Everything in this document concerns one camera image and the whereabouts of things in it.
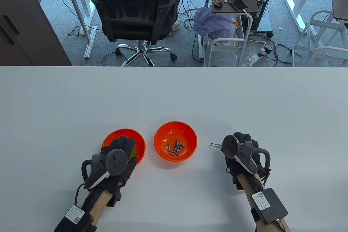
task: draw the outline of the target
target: floor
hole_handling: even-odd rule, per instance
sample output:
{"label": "floor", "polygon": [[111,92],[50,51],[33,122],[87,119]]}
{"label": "floor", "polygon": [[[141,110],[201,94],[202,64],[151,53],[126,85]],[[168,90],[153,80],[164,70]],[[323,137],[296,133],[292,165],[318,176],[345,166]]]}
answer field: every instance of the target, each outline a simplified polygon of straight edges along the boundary
{"label": "floor", "polygon": [[[73,10],[71,0],[64,0],[64,2]],[[204,0],[192,0],[192,2],[197,6],[201,7]],[[67,9],[61,0],[42,0],[41,6],[45,11],[53,29],[55,30],[59,40],[62,43],[68,57],[70,58],[74,66],[101,66],[103,57],[109,53],[115,51],[117,44],[127,43],[135,45],[135,41],[118,40],[117,43],[111,43],[104,36],[102,31],[97,31],[95,41],[92,48],[91,57],[85,59],[83,57],[86,49],[86,37],[84,36],[70,36],[66,35],[77,25],[79,21],[73,16],[73,14]],[[284,0],[270,0],[268,4],[269,14],[273,26],[273,31],[275,36],[272,40],[275,43],[285,44],[290,48],[293,47],[294,43],[300,35],[292,17],[286,7]],[[331,10],[332,4],[331,0],[307,0],[301,16],[304,21],[308,21],[310,16],[319,10]],[[93,16],[92,25],[97,25],[101,28],[100,18],[95,12]],[[262,41],[261,37],[252,36],[254,39]],[[185,28],[181,26],[178,31],[174,32],[173,37],[159,41],[157,46],[168,47],[172,49],[178,56],[175,62],[172,62],[169,58],[169,54],[166,53],[154,53],[149,56],[156,66],[202,66],[203,64],[196,61],[191,52],[195,57],[198,56],[198,46],[197,41],[192,49],[195,39],[195,32],[192,29]],[[245,56],[248,57],[252,53],[258,53],[262,44],[248,42],[245,49]],[[277,48],[278,55],[283,61],[291,61],[291,55],[288,50],[282,47]],[[124,56],[115,56],[115,54],[110,54],[104,59],[104,66],[120,66],[124,61],[125,57],[130,57],[133,53],[131,51],[123,51]],[[260,67],[272,67],[274,61],[266,58],[262,58],[255,66]],[[143,59],[135,60],[131,66],[145,66],[146,63]],[[278,62],[277,67],[288,67],[289,63]]]}

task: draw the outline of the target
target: tweezers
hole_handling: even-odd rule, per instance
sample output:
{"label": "tweezers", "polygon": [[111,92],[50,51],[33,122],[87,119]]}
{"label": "tweezers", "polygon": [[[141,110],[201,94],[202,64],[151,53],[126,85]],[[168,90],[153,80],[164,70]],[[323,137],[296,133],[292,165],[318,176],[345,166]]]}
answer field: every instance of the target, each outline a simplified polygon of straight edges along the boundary
{"label": "tweezers", "polygon": [[215,148],[219,148],[219,149],[222,148],[222,145],[216,144],[216,143],[210,143],[209,146],[212,146],[212,147],[215,147]]}

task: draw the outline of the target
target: cabinet door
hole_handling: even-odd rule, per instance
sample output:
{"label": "cabinet door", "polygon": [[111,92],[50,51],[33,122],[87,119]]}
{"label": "cabinet door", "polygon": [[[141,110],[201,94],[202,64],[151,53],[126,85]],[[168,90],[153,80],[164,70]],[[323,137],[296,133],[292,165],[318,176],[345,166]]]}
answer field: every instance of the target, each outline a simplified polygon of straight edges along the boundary
{"label": "cabinet door", "polygon": [[33,65],[71,65],[37,0],[0,2],[0,20]]}
{"label": "cabinet door", "polygon": [[0,22],[0,66],[33,65]]}

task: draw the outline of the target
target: sneaker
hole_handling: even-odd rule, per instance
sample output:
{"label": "sneaker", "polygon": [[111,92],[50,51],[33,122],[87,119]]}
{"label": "sneaker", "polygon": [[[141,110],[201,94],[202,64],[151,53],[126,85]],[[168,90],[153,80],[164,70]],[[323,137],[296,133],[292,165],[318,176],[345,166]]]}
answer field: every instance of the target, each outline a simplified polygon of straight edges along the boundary
{"label": "sneaker", "polygon": [[175,23],[172,25],[172,31],[176,31],[180,28],[181,26],[181,20],[178,18]]}

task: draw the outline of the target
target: white paper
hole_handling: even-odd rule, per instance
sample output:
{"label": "white paper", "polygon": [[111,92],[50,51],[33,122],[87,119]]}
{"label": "white paper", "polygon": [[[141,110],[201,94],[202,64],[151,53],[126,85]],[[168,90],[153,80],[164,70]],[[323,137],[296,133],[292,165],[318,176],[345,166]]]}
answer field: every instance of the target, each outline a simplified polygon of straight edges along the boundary
{"label": "white paper", "polygon": [[264,210],[265,208],[270,207],[271,205],[268,203],[268,201],[265,198],[265,195],[261,192],[257,192],[256,194],[251,195],[259,208],[259,210]]}
{"label": "white paper", "polygon": [[65,217],[77,225],[84,213],[85,212],[83,210],[79,209],[75,205],[72,205]]}

